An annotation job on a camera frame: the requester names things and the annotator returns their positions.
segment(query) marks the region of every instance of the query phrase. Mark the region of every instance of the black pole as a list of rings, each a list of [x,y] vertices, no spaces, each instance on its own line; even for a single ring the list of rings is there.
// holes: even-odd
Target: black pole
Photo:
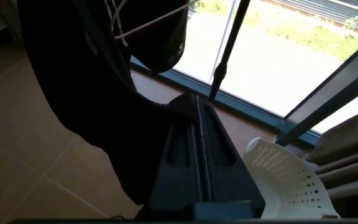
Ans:
[[[250,0],[240,0],[239,7],[237,8],[237,14],[234,18],[233,26],[231,28],[229,38],[227,40],[226,46],[224,48],[223,56],[219,65],[215,68],[214,72],[214,82],[212,82],[211,93],[209,94],[209,101],[213,102],[215,100],[216,93],[219,90],[219,87],[222,84],[224,77],[227,72],[227,63],[230,58],[230,54],[233,50],[234,43],[236,42],[237,35],[239,34],[242,21],[246,16]]]

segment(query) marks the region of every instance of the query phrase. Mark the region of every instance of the hanging garment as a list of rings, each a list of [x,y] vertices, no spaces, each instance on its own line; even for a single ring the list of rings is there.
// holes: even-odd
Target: hanging garment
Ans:
[[[18,8],[22,39],[51,109],[108,154],[125,193],[144,204],[170,123],[196,119],[193,96],[160,105],[136,92],[131,51],[112,37],[103,0],[20,0]]]
[[[122,31],[135,29],[186,3],[189,0],[128,0],[119,12]],[[185,49],[187,14],[187,9],[181,10],[125,37],[131,54],[153,72],[171,69]]]

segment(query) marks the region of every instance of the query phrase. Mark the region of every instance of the grass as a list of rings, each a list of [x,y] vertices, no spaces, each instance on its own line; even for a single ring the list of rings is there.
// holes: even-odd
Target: grass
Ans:
[[[201,12],[227,15],[231,1],[201,0],[194,8]],[[267,35],[284,38],[318,52],[345,61],[358,49],[358,35],[352,26],[332,25],[319,17],[308,17],[298,12],[252,0],[244,18],[249,27],[262,28]]]

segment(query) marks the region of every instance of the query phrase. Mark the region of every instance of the white laundry basket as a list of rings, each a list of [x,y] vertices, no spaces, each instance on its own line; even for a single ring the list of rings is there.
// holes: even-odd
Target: white laundry basket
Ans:
[[[288,149],[255,138],[242,160],[266,201],[262,218],[339,218],[318,176]]]

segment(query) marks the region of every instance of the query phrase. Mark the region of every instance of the tile floor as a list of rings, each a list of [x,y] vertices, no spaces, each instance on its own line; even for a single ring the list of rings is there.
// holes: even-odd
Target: tile floor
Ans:
[[[133,72],[138,90],[167,103],[181,93]],[[240,154],[273,133],[219,110]],[[24,50],[0,48],[0,223],[18,218],[133,217],[107,155],[65,129],[43,96]]]

